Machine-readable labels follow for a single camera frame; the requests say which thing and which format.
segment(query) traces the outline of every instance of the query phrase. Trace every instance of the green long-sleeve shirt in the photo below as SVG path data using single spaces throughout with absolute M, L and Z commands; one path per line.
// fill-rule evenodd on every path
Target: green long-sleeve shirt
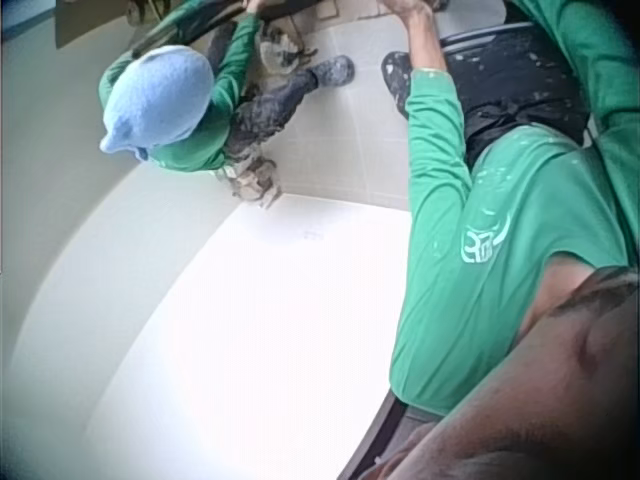
M 197 10 L 203 3 L 203 0 L 186 1 L 149 35 L 173 23 L 177 18 Z M 215 79 L 211 103 L 198 127 L 185 140 L 153 149 L 150 152 L 150 161 L 163 168 L 180 172 L 215 170 L 224 165 L 223 147 L 229 136 L 231 118 L 244 89 L 247 68 L 254 51 L 254 39 L 259 27 L 260 21 L 255 15 L 247 15 L 239 22 Z M 131 52 L 127 52 L 103 75 L 99 87 L 103 108 L 116 81 L 132 62 Z
M 391 384 L 403 401 L 439 414 L 505 358 L 553 255 L 595 268 L 637 264 L 640 78 L 632 50 L 590 2 L 516 3 L 568 58 L 599 137 L 583 149 L 546 127 L 519 127 L 469 173 L 451 77 L 413 73 L 413 228 Z

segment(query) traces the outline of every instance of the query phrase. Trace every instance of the dark shoe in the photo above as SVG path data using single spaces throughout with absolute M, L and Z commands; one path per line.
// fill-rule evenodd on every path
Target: dark shoe
M 351 83 L 356 73 L 353 61 L 344 55 L 310 68 L 318 79 L 319 87 L 342 87 Z
M 404 118 L 409 118 L 405 104 L 411 91 L 411 71 L 408 53 L 392 52 L 382 61 L 382 78 Z

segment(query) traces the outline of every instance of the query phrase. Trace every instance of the blue beanie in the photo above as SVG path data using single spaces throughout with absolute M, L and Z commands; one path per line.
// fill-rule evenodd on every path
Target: blue beanie
M 209 61 L 195 50 L 152 50 L 132 62 L 113 86 L 100 150 L 130 150 L 147 160 L 152 148 L 184 140 L 202 120 L 213 83 Z

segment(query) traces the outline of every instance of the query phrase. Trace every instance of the white bathtub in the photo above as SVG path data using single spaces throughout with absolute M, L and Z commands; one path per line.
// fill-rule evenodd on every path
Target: white bathtub
M 241 206 L 123 361 L 88 427 L 116 478 L 336 478 L 388 391 L 409 214 Z

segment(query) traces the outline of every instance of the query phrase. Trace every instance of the white logo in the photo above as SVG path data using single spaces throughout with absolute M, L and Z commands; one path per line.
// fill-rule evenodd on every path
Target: white logo
M 462 238 L 462 260 L 466 263 L 486 263 L 493 258 L 509 233 L 511 216 L 507 216 L 504 228 L 500 230 L 500 224 L 489 230 L 475 230 L 469 227 Z

